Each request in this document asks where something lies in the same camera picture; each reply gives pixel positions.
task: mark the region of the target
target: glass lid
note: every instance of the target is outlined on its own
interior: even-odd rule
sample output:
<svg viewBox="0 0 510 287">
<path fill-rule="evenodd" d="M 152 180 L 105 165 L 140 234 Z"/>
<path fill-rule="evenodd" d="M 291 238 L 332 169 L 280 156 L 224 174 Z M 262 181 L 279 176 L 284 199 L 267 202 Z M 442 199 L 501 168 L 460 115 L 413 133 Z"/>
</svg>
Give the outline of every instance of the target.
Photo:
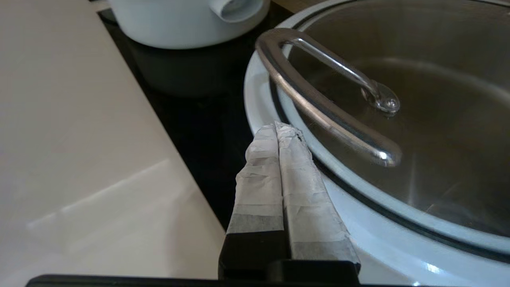
<svg viewBox="0 0 510 287">
<path fill-rule="evenodd" d="M 509 13 L 482 1 L 364 0 L 296 27 L 398 96 L 396 113 L 381 112 L 345 75 L 302 49 L 290 51 L 292 66 L 332 104 L 400 147 L 395 167 L 367 161 L 293 108 L 296 120 L 282 101 L 285 114 L 327 150 L 307 139 L 330 169 L 344 165 L 414 214 L 490 235 L 498 242 L 492 247 L 510 253 L 510 245 L 498 245 L 510 236 Z M 448 228 L 440 232 L 455 232 Z"/>
</svg>

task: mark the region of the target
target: black glass cooktop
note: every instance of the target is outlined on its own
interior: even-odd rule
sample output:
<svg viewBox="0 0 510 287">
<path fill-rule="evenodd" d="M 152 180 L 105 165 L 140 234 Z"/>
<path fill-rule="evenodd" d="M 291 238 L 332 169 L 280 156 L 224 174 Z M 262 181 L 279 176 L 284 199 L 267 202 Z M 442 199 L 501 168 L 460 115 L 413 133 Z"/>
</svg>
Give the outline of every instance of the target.
<svg viewBox="0 0 510 287">
<path fill-rule="evenodd" d="M 200 49 L 165 50 L 129 39 L 111 10 L 99 12 L 224 228 L 234 206 L 236 174 L 253 138 L 243 101 L 246 67 L 257 37 L 290 15 L 271 3 L 264 21 L 239 38 Z"/>
</svg>

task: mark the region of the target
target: white countertop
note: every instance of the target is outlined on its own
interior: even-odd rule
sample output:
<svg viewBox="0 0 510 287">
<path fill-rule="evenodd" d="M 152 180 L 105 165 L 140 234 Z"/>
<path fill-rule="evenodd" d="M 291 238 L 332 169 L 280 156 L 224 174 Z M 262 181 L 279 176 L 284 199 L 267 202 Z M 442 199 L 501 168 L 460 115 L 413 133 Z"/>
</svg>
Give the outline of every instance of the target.
<svg viewBox="0 0 510 287">
<path fill-rule="evenodd" d="M 215 278 L 223 229 L 87 0 L 0 2 L 0 285 Z"/>
</svg>

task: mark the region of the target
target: white pot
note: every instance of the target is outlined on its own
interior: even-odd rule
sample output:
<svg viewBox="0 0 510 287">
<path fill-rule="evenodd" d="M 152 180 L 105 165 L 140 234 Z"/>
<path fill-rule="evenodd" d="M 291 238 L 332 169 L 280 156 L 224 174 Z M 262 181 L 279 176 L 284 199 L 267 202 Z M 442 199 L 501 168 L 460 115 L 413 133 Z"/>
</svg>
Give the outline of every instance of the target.
<svg viewBox="0 0 510 287">
<path fill-rule="evenodd" d="M 269 0 L 110 0 L 122 31 L 164 49 L 222 43 L 259 24 Z"/>
</svg>

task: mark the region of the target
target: metal handle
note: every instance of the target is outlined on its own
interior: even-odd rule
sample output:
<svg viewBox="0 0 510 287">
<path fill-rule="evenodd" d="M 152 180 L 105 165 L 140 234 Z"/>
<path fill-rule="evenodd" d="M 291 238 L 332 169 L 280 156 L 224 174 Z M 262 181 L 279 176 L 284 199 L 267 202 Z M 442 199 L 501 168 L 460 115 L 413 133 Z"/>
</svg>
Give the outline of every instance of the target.
<svg viewBox="0 0 510 287">
<path fill-rule="evenodd" d="M 396 95 L 386 86 L 370 80 L 345 60 L 307 34 L 292 29 L 272 29 L 257 40 L 256 49 L 274 82 L 290 96 L 299 110 L 341 142 L 382 166 L 397 166 L 400 147 L 378 132 L 360 123 L 316 90 L 283 55 L 282 46 L 291 44 L 308 52 L 362 87 L 362 95 L 375 108 L 395 113 L 400 108 Z"/>
</svg>

